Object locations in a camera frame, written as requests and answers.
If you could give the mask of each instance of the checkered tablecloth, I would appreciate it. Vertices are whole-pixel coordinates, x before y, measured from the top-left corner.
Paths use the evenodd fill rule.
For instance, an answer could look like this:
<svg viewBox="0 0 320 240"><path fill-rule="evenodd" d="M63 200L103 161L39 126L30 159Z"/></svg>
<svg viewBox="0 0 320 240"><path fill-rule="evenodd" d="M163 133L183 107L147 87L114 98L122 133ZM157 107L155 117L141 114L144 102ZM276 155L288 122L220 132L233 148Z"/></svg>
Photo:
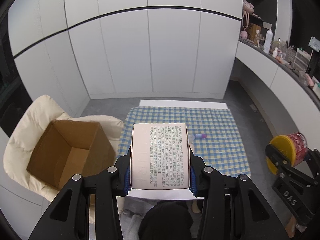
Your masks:
<svg viewBox="0 0 320 240"><path fill-rule="evenodd" d="M134 123L185 123L189 134L207 134L207 138L196 138L193 142L194 154L200 156L206 165L229 176L237 177L241 173L251 175L241 136L229 109L132 108L124 123L118 156L128 152Z"/></svg>

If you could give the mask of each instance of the padded chair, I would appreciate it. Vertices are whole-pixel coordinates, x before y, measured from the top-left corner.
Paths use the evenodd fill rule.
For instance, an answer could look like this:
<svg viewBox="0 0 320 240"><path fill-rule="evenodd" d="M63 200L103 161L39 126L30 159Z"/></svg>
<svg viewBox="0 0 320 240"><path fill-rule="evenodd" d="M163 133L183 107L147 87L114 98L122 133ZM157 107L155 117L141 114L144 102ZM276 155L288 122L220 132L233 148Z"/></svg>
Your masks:
<svg viewBox="0 0 320 240"><path fill-rule="evenodd" d="M113 116L88 115L72 118L47 95L40 96L30 105L8 141L3 158L4 170L11 179L50 202L58 191L30 175L26 168L38 140L49 122L54 119L100 122L115 152L118 150L120 134L124 127L124 123ZM124 198L117 197L117 203L120 214L123 210ZM89 223L94 223L93 205L90 205Z"/></svg>

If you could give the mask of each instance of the brown cardboard box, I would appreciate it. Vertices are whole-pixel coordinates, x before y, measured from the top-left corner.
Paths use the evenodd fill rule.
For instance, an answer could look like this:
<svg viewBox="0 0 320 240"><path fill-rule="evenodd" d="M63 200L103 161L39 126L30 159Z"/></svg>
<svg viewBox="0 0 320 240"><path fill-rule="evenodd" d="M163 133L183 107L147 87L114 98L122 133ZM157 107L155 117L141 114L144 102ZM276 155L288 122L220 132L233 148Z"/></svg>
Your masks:
<svg viewBox="0 0 320 240"><path fill-rule="evenodd" d="M251 40L251 41L254 40L254 38L256 36L256 30L261 31L261 27L256 24L250 23L248 28L246 29L246 32L248 33L249 40Z"/></svg>
<svg viewBox="0 0 320 240"><path fill-rule="evenodd" d="M114 159L99 122L53 120L36 144L27 171L60 190L74 174L98 174L112 166Z"/></svg>

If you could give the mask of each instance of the cardboard box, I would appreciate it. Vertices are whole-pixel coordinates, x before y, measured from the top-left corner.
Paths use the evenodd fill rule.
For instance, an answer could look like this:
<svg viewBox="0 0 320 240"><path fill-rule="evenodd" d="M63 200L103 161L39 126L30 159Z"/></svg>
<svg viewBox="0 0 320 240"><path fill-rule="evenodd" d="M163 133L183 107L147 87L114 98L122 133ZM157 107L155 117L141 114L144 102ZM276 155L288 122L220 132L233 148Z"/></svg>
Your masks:
<svg viewBox="0 0 320 240"><path fill-rule="evenodd" d="M53 120L36 144L27 171L60 190L74 174L98 174L114 160L115 152L99 122Z"/></svg>
<svg viewBox="0 0 320 240"><path fill-rule="evenodd" d="M256 31L257 30L261 31L261 27L256 25L256 24L249 23L249 26L246 29L246 32L248 33L248 38L247 39L253 41L255 36L256 36Z"/></svg>
<svg viewBox="0 0 320 240"><path fill-rule="evenodd" d="M190 150L186 124L134 124L130 165L132 188L189 188Z"/></svg>

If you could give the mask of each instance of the black clamp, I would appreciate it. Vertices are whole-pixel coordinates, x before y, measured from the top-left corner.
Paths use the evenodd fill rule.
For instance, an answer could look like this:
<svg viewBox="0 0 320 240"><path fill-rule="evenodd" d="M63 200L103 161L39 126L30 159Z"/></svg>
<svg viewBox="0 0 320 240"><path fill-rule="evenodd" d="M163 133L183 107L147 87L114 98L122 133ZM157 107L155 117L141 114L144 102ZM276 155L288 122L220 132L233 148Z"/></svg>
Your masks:
<svg viewBox="0 0 320 240"><path fill-rule="evenodd" d="M313 219L320 205L320 153L308 149L307 164L314 177L298 171L291 166L288 158L269 144L266 156L278 168L273 190L286 204L300 225L306 226Z"/></svg>
<svg viewBox="0 0 320 240"><path fill-rule="evenodd" d="M222 175L190 149L190 190L204 197L197 240L289 239L278 217L250 178ZM123 239L116 196L130 188L130 149L98 175L75 174L49 205L29 240L88 240L89 196L95 194L96 239Z"/></svg>

